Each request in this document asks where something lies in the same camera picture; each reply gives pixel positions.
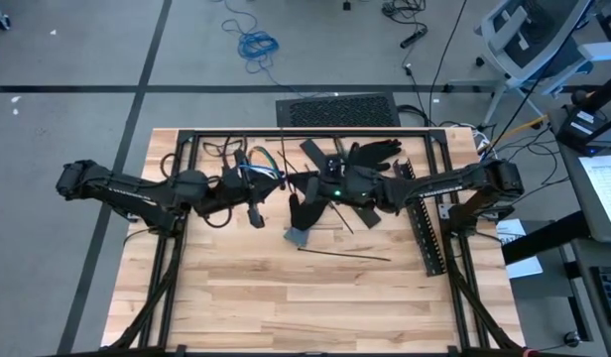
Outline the grey desk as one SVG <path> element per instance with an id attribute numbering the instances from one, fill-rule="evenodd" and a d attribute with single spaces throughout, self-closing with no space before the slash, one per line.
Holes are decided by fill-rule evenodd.
<path id="1" fill-rule="evenodd" d="M 587 290 L 598 330 L 606 349 L 606 355 L 611 357 L 611 325 L 593 272 L 594 267 L 611 267 L 611 222 L 589 181 L 587 172 L 579 161 L 582 153 L 574 151 L 565 142 L 557 138 L 557 134 L 566 118 L 566 111 L 555 109 L 549 114 L 549 117 L 552 132 L 579 204 L 576 216 L 582 223 L 582 227 L 585 227 L 582 235 L 572 240 L 570 245 L 578 265 L 580 277 L 583 279 Z"/>

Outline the white paper sheet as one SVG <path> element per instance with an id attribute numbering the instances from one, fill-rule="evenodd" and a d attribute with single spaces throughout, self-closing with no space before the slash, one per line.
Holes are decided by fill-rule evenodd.
<path id="1" fill-rule="evenodd" d="M 544 269 L 537 256 L 507 264 L 506 271 L 510 280 L 541 274 Z"/>

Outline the white lit monitor screen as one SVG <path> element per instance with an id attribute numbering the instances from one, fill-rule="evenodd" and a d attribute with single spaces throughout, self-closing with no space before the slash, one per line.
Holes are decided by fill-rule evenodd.
<path id="1" fill-rule="evenodd" d="M 611 155 L 579 159 L 611 226 Z"/>

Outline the black aluminium rig frame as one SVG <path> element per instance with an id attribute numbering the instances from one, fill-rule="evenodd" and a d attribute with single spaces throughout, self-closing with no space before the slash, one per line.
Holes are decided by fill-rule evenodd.
<path id="1" fill-rule="evenodd" d="M 354 142 L 398 139 L 401 153 L 380 174 L 418 179 L 481 163 L 462 128 L 284 129 L 289 174 L 319 169 L 300 144 L 312 139 L 343 169 Z M 157 129 L 139 178 L 161 181 L 186 170 L 222 175 L 222 159 L 203 142 L 244 139 L 250 163 L 284 174 L 280 129 Z M 478 215 L 503 201 L 488 190 L 424 199 L 445 273 L 428 277 L 406 208 L 398 215 L 370 208 L 367 226 L 353 207 L 332 201 L 309 230 L 305 248 L 375 256 L 391 262 L 301 252 L 284 234 L 293 188 L 207 220 L 193 211 L 178 236 L 151 232 L 142 218 L 123 250 L 103 344 L 134 357 L 524 357 L 499 242 L 478 235 Z"/>

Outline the black power strip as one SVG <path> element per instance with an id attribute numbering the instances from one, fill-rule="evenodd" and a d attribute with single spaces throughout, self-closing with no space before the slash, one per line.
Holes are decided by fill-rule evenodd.
<path id="1" fill-rule="evenodd" d="M 427 27 L 420 27 L 418 30 L 415 30 L 409 37 L 402 40 L 399 44 L 401 49 L 407 49 L 411 45 L 413 45 L 416 41 L 425 36 L 428 32 Z"/>

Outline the black perforated rack rail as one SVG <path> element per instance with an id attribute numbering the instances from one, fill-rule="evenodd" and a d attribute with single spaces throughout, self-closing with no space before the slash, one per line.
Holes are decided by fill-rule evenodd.
<path id="1" fill-rule="evenodd" d="M 444 274 L 445 264 L 424 200 L 413 198 L 406 206 L 406 210 L 427 276 Z"/>

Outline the black box device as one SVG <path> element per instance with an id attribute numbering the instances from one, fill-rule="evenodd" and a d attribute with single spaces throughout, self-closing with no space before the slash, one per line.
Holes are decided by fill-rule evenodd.
<path id="1" fill-rule="evenodd" d="M 575 106 L 563 106 L 563 114 L 555 134 L 561 143 L 584 157 L 611 152 L 611 120 Z"/>

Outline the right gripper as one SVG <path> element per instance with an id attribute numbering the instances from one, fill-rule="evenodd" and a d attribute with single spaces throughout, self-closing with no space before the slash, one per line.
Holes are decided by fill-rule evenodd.
<path id="1" fill-rule="evenodd" d="M 305 193 L 305 202 L 313 203 L 318 198 L 325 198 L 343 204 L 366 204 L 368 194 L 351 185 L 343 173 L 343 162 L 338 155 L 325 158 L 322 171 L 298 172 L 288 175 L 289 187 Z"/>

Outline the black floor grate mat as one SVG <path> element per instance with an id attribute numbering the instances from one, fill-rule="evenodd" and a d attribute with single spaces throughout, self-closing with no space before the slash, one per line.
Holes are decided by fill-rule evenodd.
<path id="1" fill-rule="evenodd" d="M 278 127 L 400 127 L 391 93 L 368 93 L 276 102 Z"/>

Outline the black bar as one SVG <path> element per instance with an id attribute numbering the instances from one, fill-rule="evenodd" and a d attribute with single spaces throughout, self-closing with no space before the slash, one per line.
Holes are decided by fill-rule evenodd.
<path id="1" fill-rule="evenodd" d="M 304 151 L 305 155 L 314 163 L 314 165 L 320 171 L 325 168 L 326 155 L 312 139 L 305 140 L 300 144 L 300 147 Z M 380 216 L 373 210 L 369 210 L 367 208 L 353 207 L 353 211 L 367 226 L 368 229 L 373 228 L 381 221 Z"/>

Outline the black glove grey cuff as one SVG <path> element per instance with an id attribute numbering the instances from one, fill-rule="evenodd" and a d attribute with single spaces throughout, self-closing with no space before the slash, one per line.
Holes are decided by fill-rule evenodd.
<path id="1" fill-rule="evenodd" d="M 309 230 L 323 214 L 327 201 L 300 202 L 298 196 L 292 193 L 289 197 L 289 207 L 291 226 L 284 234 L 284 238 L 298 248 L 304 248 L 307 244 Z"/>

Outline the clear safety glasses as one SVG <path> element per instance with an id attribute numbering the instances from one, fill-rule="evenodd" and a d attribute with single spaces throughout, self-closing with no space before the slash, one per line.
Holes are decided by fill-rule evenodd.
<path id="1" fill-rule="evenodd" d="M 209 156 L 214 158 L 225 158 L 232 156 L 237 150 L 244 152 L 247 148 L 247 142 L 244 139 L 236 139 L 234 141 L 224 142 L 223 144 L 203 142 L 201 146 Z"/>

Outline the grey office chair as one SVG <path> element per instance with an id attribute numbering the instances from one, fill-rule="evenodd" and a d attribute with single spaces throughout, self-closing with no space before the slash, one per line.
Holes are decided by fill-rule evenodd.
<path id="1" fill-rule="evenodd" d="M 491 102 L 481 121 L 483 127 L 490 125 L 506 94 L 557 96 L 572 76 L 587 74 L 596 62 L 611 60 L 611 41 L 580 45 L 573 39 L 596 7 L 597 0 L 501 0 L 474 29 L 483 45 L 475 65 L 491 66 L 497 76 L 452 80 L 444 89 L 489 88 Z"/>

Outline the black glove green cuff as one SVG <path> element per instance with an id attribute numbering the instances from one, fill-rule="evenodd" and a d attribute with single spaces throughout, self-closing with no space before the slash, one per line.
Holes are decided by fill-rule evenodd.
<path id="1" fill-rule="evenodd" d="M 358 166 L 383 172 L 391 165 L 387 160 L 401 153 L 402 143 L 398 139 L 388 139 L 361 146 L 354 142 L 347 158 L 349 166 Z"/>

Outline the white printed label sheet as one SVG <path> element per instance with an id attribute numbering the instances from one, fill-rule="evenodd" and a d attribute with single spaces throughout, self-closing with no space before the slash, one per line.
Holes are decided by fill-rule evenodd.
<path id="1" fill-rule="evenodd" d="M 497 224 L 496 230 L 502 246 L 527 235 L 520 219 L 502 220 Z"/>

